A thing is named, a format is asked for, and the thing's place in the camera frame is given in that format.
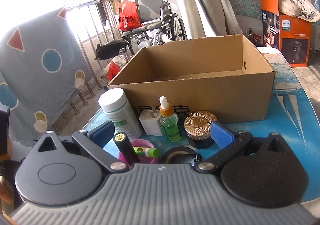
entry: pink cup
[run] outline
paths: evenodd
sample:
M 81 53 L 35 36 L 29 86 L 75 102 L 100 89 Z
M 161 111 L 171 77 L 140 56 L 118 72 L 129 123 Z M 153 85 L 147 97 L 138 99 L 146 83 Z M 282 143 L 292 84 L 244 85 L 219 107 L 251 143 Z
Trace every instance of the pink cup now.
M 134 139 L 131 141 L 131 144 L 133 147 L 146 147 L 146 148 L 155 148 L 155 146 L 148 140 L 144 139 Z M 142 164 L 157 164 L 158 158 L 155 157 L 147 157 L 147 156 L 138 156 L 140 159 L 140 163 Z M 118 159 L 121 162 L 124 162 L 127 164 L 126 159 L 123 157 L 123 155 L 119 152 Z

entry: wheelchair backrest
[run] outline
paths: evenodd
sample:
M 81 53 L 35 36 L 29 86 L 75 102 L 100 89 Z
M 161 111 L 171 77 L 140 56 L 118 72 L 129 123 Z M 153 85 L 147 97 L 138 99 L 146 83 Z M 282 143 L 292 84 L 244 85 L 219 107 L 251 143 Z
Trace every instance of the wheelchair backrest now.
M 136 0 L 140 22 L 148 22 L 160 18 L 160 6 L 164 0 Z M 164 15 L 170 13 L 169 9 L 164 10 Z

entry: cardboard box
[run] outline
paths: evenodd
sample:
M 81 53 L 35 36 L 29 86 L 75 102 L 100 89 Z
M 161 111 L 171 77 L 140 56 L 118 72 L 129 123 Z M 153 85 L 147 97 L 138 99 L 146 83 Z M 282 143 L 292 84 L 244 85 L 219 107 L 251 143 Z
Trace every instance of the cardboard box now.
M 281 51 L 291 67 L 308 64 L 311 23 L 279 13 L 278 0 L 260 0 L 263 44 Z
M 198 110 L 223 123 L 262 120 L 275 71 L 244 36 L 199 38 L 141 49 L 109 83 L 139 114 L 165 96 L 179 117 Z

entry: wheelchair wheel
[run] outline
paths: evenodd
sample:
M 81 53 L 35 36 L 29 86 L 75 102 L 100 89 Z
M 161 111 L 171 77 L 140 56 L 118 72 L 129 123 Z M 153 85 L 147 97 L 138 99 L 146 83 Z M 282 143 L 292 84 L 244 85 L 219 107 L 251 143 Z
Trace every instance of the wheelchair wheel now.
M 171 35 L 173 41 L 186 40 L 183 21 L 178 14 L 173 14 L 171 18 Z

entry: finger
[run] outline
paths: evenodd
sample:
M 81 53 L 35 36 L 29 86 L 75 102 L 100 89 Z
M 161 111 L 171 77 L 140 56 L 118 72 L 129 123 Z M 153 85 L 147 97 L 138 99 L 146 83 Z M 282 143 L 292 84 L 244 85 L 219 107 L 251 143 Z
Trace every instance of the finger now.
M 0 182 L 0 198 L 9 204 L 13 204 L 13 198 L 2 182 Z
M 15 221 L 13 221 L 8 215 L 4 214 L 3 215 L 7 221 L 11 224 L 11 225 L 18 225 Z

